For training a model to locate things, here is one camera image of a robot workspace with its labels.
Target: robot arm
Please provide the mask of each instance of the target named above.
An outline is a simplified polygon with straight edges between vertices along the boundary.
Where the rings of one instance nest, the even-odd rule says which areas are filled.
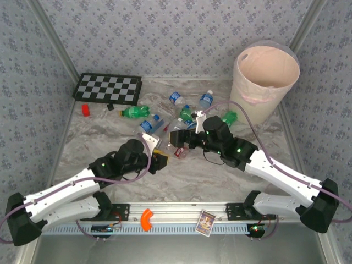
[[[205,118],[202,111],[198,111],[193,117],[197,120],[196,129],[171,132],[172,145],[183,147],[187,143],[190,149],[201,147],[205,152],[218,153],[226,165],[266,179],[291,195],[276,196],[252,191],[244,202],[245,212],[249,217],[258,213],[299,217],[312,230],[320,233],[328,230],[339,202],[310,186],[318,186],[338,195],[334,181],[326,179],[320,182],[272,159],[279,168],[309,184],[300,183],[274,168],[265,153],[256,145],[233,137],[226,123],[218,116]]]
[[[152,152],[148,171],[155,174],[166,166],[168,157],[153,151],[158,139],[146,134],[143,138]],[[39,237],[43,230],[61,223],[83,218],[105,220],[110,215],[112,204],[108,196],[99,190],[114,181],[120,181],[127,173],[140,172],[146,168],[149,158],[143,151],[143,144],[139,140],[131,139],[119,151],[98,158],[88,168],[68,180],[36,194],[22,196],[18,192],[10,196],[6,214],[31,202],[7,219],[14,245],[27,244]]]

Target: green plastic bottle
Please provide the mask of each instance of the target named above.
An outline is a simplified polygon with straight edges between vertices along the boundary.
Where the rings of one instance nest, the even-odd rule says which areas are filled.
[[[231,125],[237,120],[237,114],[235,112],[229,111],[223,116],[221,120],[223,120],[223,122],[231,127]]]
[[[189,108],[189,105],[186,104],[182,110],[181,110],[181,113],[180,113],[180,117],[186,121],[186,120],[192,120],[192,111],[191,109]]]
[[[149,106],[130,106],[124,111],[120,111],[121,117],[137,118],[149,116]]]

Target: red block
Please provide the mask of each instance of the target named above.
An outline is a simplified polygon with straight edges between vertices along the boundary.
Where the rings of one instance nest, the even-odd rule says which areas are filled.
[[[82,113],[85,117],[90,116],[89,106],[88,104],[82,104]]]

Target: water bottle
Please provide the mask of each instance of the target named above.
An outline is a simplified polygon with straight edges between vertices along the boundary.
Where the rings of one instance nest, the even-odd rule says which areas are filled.
[[[209,90],[207,91],[207,93],[203,94],[200,97],[199,100],[199,104],[201,105],[201,107],[203,108],[209,108],[209,106],[211,105],[211,103],[213,102],[213,91]]]
[[[187,125],[184,123],[182,118],[174,119],[169,125],[168,133],[182,129],[187,129]]]
[[[173,92],[170,95],[170,101],[171,103],[173,103],[174,105],[182,105],[184,106],[186,104],[186,100],[185,98],[183,98],[182,95],[180,95],[178,92]]]
[[[149,133],[150,130],[157,125],[160,117],[157,114],[151,114],[147,120],[144,120],[135,130],[134,133]]]

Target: plastic bottle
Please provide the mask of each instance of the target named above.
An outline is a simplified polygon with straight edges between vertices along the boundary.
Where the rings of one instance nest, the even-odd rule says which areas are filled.
[[[185,98],[183,98],[182,95],[180,95],[178,92],[173,92],[170,95],[170,101],[171,103],[173,103],[174,105],[182,105],[184,106],[186,104],[186,100]]]
[[[150,130],[157,125],[160,117],[157,114],[151,114],[147,120],[144,120],[135,130],[134,133],[149,133]]]
[[[209,106],[211,105],[212,102],[213,102],[213,91],[211,91],[211,90],[209,90],[205,94],[203,94],[199,100],[199,104],[201,105],[201,107],[203,107],[205,109],[209,108]]]
[[[169,125],[168,133],[182,129],[187,129],[187,124],[184,123],[182,118],[174,119]]]
[[[231,127],[231,125],[237,120],[237,114],[235,112],[229,111],[223,116],[221,120],[225,122],[229,127]]]
[[[149,106],[130,106],[120,111],[119,115],[128,118],[147,117],[149,116]]]
[[[190,109],[189,105],[186,104],[180,113],[180,117],[183,120],[192,120],[192,110]]]

